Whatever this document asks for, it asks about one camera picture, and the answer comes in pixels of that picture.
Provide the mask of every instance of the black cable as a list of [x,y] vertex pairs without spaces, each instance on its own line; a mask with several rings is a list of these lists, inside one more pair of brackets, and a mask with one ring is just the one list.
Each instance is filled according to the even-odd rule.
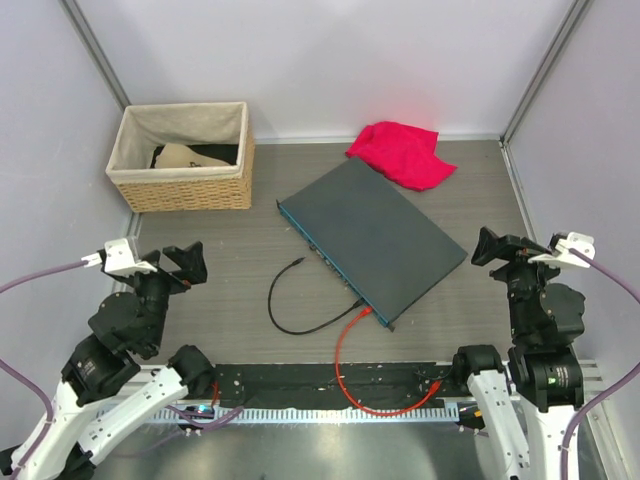
[[307,335],[309,333],[314,333],[314,332],[317,332],[318,330],[322,330],[324,327],[328,327],[329,325],[337,322],[342,317],[344,317],[345,315],[348,315],[349,313],[354,311],[356,308],[358,308],[358,307],[360,307],[361,305],[364,304],[364,300],[360,299],[360,300],[356,301],[353,305],[351,305],[347,310],[345,310],[340,315],[338,315],[337,317],[332,318],[331,320],[329,320],[328,322],[323,323],[322,325],[318,325],[317,327],[311,328],[309,330],[303,330],[301,332],[294,332],[292,330],[287,330],[286,328],[281,327],[280,325],[278,325],[278,322],[276,322],[276,319],[273,318],[273,311],[271,310],[271,297],[273,296],[273,288],[276,286],[276,282],[284,274],[284,272],[289,270],[291,267],[295,267],[296,265],[300,265],[304,259],[305,259],[305,257],[300,257],[297,260],[294,260],[293,262],[291,262],[286,267],[284,267],[282,270],[280,270],[280,273],[278,273],[278,275],[276,275],[275,278],[273,279],[273,282],[271,282],[271,287],[269,287],[269,296],[267,297],[267,309],[269,310],[269,318],[271,319],[271,323],[273,323],[273,325],[278,330],[280,330],[282,333],[286,333],[287,335]]

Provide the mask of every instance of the red cloth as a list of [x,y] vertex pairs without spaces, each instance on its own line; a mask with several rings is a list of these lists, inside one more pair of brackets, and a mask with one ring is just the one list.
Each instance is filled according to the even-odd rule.
[[455,170],[435,156],[438,132],[395,122],[367,125],[347,150],[389,180],[411,190],[437,187]]

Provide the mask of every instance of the metal corner frame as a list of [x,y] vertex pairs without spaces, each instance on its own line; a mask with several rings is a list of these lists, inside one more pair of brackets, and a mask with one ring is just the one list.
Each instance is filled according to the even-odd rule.
[[76,0],[59,0],[59,2],[78,34],[78,37],[80,37],[80,40],[87,49],[93,63],[100,72],[104,82],[107,84],[113,98],[118,103],[118,106],[124,110],[131,105],[131,101],[127,96],[127,92],[125,92],[124,87],[120,83],[118,76],[113,70],[111,63],[109,63],[109,59],[102,50],[102,47],[93,33],[89,22],[87,22],[84,13],[82,13],[82,9],[78,5],[78,2]]
[[571,37],[580,25],[580,22],[584,19],[592,4],[593,0],[573,0],[569,10],[562,20],[562,23],[560,24],[560,27],[558,28],[558,31],[553,37],[553,40],[551,40],[551,44],[542,57],[542,62],[538,66],[538,69],[529,82],[529,85],[520,99],[511,120],[509,120],[509,123],[507,124],[507,128],[500,139],[503,144],[508,145],[515,133],[518,131],[524,117],[529,111],[529,108],[538,96],[538,93],[540,93],[540,90],[549,78],[549,75],[558,63],[558,60],[571,40]]

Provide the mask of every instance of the purple cable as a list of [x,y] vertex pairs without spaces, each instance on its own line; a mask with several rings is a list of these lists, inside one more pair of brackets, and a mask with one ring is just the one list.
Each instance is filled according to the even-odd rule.
[[[35,280],[36,278],[46,277],[47,275],[53,275],[54,273],[66,272],[67,270],[73,270],[74,268],[84,267],[86,264],[87,264],[86,260],[80,260],[78,262],[68,263],[66,265],[61,265],[59,267],[48,268],[46,270],[41,270],[39,272],[32,273],[30,275],[25,275],[24,277],[17,278],[5,285],[0,286],[0,293],[4,293],[7,290],[11,290],[13,287],[17,287],[18,285],[21,285],[23,283],[30,282],[31,280]],[[44,437],[47,435],[47,432],[49,432],[49,429],[51,428],[51,422],[53,421],[53,407],[51,406],[51,402],[49,401],[49,398],[42,391],[42,389],[40,389],[35,383],[33,383],[24,375],[22,375],[20,372],[18,372],[17,370],[12,368],[10,365],[8,365],[1,358],[0,358],[0,368],[2,368],[2,370],[4,370],[8,375],[10,375],[11,377],[15,378],[17,381],[22,383],[25,387],[27,387],[33,393],[35,393],[38,396],[38,398],[42,401],[42,403],[44,404],[44,408],[47,411],[46,421],[44,426],[42,427],[42,430],[40,430],[40,433],[36,437],[35,441],[31,444],[31,447],[29,447],[26,453],[22,456],[22,458],[18,462],[18,466],[13,470],[13,472],[11,473],[11,476],[9,477],[10,480],[15,480],[18,477],[18,473],[20,473],[20,470],[22,470],[22,468],[27,463],[27,461],[29,460],[33,452],[35,452],[36,448],[38,448],[38,446],[40,446],[40,444],[42,443],[42,440],[44,440]]]
[[[631,287],[625,280],[610,271],[607,267],[601,265],[595,260],[591,260],[589,257],[582,254],[582,252],[579,252],[575,248],[570,248],[569,252],[578,257],[580,260],[587,262],[589,265],[591,265],[606,277],[609,277],[609,279],[613,280],[615,283],[624,288],[636,300],[636,302],[640,303],[640,292]],[[638,373],[640,373],[640,363],[633,367],[633,369],[629,373],[627,373],[616,383],[592,398],[573,416],[573,418],[569,422],[569,425],[567,426],[567,431],[565,432],[564,437],[562,437],[562,451],[560,452],[560,477],[562,478],[562,480],[569,480],[569,444],[571,443],[573,432],[576,431],[576,428],[578,428],[578,425],[580,425],[582,419],[587,416],[587,413],[589,413],[589,411],[593,407],[624,387],[627,383],[633,380],[636,375],[638,375]]]
[[[171,410],[171,411],[176,411],[177,410],[178,412],[182,413],[181,410],[178,410],[175,407],[167,407],[167,408],[169,410]],[[213,432],[215,430],[218,430],[218,429],[220,429],[222,427],[227,426],[232,420],[234,420],[238,415],[240,415],[243,410],[244,410],[243,407],[234,408],[233,410],[231,410],[226,415],[223,415],[222,417],[220,417],[218,420],[214,420],[213,422],[202,424],[202,425],[204,425],[203,427],[201,427],[202,431],[203,432]],[[203,413],[195,413],[195,414],[197,416],[199,416],[199,417],[203,417],[203,416],[212,417],[212,416],[214,416],[214,415],[209,415],[209,414],[206,414],[206,413],[204,413],[204,414]],[[138,457],[142,457],[142,456],[146,455],[147,453],[149,453],[150,451],[155,450],[156,448],[164,445],[165,443],[170,442],[174,438],[181,436],[182,434],[183,434],[183,432],[181,430],[178,430],[176,432],[173,432],[170,435],[167,435],[166,437],[164,437],[160,441],[154,443],[149,448],[145,448],[144,450],[140,450],[139,452],[136,452],[136,453],[114,453],[112,455],[114,457],[117,457],[117,458],[138,458]]]
[[0,287],[0,293],[4,293],[7,290],[22,285],[23,283],[30,282],[36,278],[46,277],[47,275],[53,275],[54,273],[66,272],[67,270],[73,270],[74,268],[84,267],[87,264],[86,260],[79,260],[77,262],[68,263],[66,265],[60,265],[59,267],[47,268],[36,273],[25,275],[24,277],[16,278],[15,280]]

